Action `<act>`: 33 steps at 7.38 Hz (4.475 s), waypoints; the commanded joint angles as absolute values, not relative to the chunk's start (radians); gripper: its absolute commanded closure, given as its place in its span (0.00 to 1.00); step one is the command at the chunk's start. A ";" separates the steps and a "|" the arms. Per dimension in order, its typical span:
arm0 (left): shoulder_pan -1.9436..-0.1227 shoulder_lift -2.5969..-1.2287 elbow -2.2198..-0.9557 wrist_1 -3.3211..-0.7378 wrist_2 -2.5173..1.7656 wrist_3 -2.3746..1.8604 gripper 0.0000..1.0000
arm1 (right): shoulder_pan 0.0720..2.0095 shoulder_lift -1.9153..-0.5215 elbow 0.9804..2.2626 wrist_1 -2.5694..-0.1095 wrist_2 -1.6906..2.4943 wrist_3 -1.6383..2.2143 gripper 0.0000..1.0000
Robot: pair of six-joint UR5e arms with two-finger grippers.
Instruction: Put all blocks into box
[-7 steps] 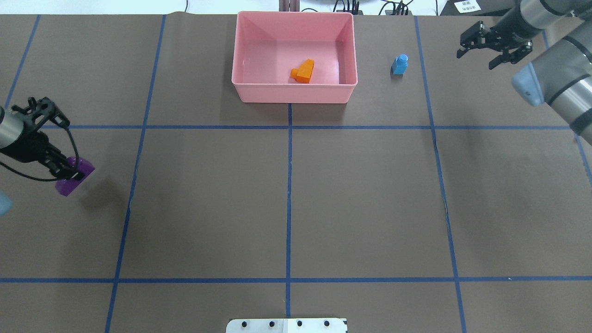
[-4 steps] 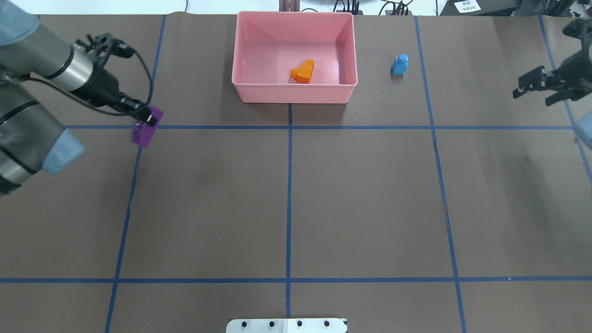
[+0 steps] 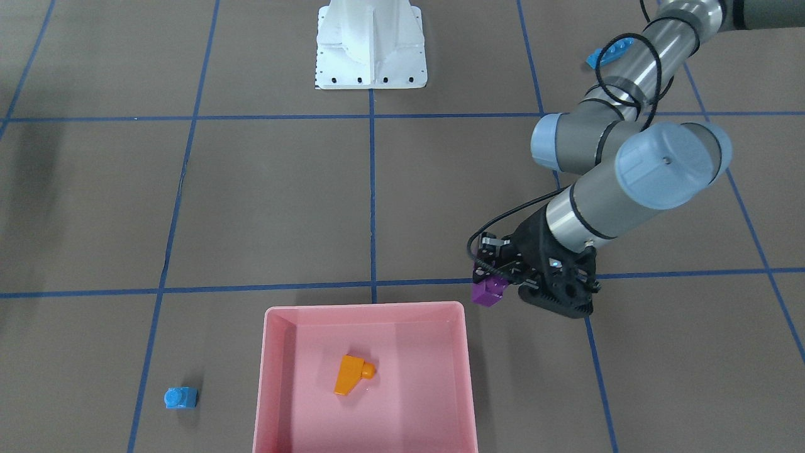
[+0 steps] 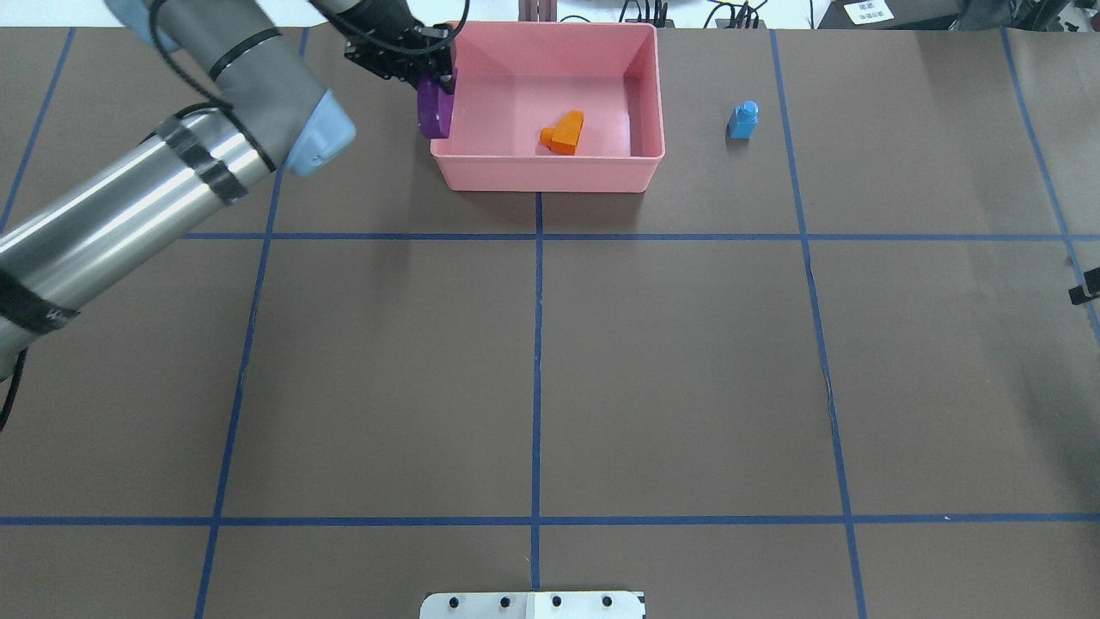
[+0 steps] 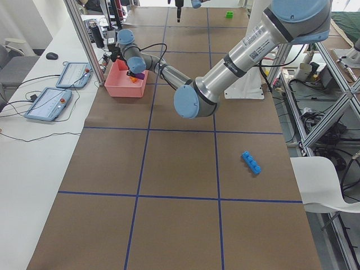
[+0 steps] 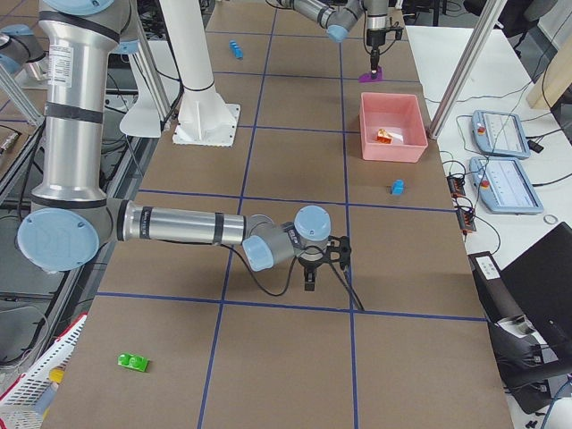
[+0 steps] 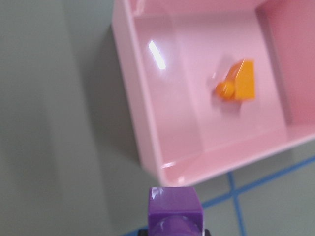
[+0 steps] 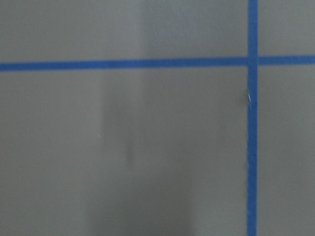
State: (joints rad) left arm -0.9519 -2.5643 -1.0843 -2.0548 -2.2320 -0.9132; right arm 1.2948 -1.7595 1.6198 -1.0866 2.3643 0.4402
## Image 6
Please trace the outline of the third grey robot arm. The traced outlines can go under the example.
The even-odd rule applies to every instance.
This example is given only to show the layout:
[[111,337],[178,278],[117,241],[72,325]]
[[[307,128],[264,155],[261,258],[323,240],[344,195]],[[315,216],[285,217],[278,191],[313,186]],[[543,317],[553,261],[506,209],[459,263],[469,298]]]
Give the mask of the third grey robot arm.
[[21,88],[47,90],[49,55],[29,26],[1,28],[1,65]]

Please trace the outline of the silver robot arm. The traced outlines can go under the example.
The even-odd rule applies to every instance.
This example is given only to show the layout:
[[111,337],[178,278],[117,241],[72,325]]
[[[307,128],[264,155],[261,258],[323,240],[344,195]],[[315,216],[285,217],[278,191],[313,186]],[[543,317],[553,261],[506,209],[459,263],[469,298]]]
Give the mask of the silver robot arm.
[[[321,1],[281,1],[280,6],[294,10],[315,21],[326,30],[328,37],[340,43],[358,22],[365,19],[364,42],[370,58],[369,80],[381,78],[379,61],[386,36],[393,32],[400,38],[403,28],[388,18],[387,1],[348,1],[340,10],[332,10]],[[315,287],[317,269],[338,263],[346,269],[351,248],[346,236],[331,235],[331,218],[320,206],[304,206],[292,222],[280,225],[266,223],[259,226],[259,234],[242,243],[250,268],[262,271],[290,260],[304,269],[305,289]]]
[[99,184],[108,57],[139,46],[132,1],[44,1],[39,23],[50,40],[42,182],[21,222],[21,253],[48,271],[89,262],[111,241],[131,239],[242,246],[254,271],[288,258],[327,262],[345,245],[331,234],[319,206],[305,206],[290,223],[243,216],[138,206],[108,197]]

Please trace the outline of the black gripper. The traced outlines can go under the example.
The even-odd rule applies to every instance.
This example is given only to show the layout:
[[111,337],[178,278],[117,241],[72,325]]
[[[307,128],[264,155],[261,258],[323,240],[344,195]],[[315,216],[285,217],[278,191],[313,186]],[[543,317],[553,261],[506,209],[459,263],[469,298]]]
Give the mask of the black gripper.
[[386,36],[394,33],[396,40],[401,40],[403,27],[400,25],[384,27],[379,29],[366,28],[366,47],[370,50],[370,70],[377,72],[379,69],[379,49],[386,42]]
[[308,241],[298,255],[304,268],[305,291],[315,290],[315,269],[323,264],[338,264],[342,271],[350,267],[350,241],[348,236],[330,235],[324,242]]

